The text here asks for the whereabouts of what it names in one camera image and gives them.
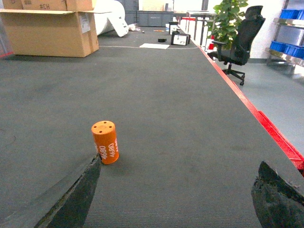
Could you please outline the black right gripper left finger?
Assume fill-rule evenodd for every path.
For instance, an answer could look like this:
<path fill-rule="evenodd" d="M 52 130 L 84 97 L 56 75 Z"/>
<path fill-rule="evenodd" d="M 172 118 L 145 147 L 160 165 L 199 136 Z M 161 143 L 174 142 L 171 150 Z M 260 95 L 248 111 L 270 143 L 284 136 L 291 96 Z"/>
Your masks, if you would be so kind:
<path fill-rule="evenodd" d="M 72 187 L 35 225 L 37 228 L 81 228 L 88 215 L 101 170 L 96 155 Z"/>

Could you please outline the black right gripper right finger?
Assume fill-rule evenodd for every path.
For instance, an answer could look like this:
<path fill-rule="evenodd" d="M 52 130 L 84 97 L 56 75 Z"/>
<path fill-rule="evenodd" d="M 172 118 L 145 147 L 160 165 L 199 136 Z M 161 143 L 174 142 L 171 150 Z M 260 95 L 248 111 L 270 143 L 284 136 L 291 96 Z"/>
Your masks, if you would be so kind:
<path fill-rule="evenodd" d="M 265 161 L 258 168 L 251 197 L 263 228 L 302 228 L 304 195 Z"/>

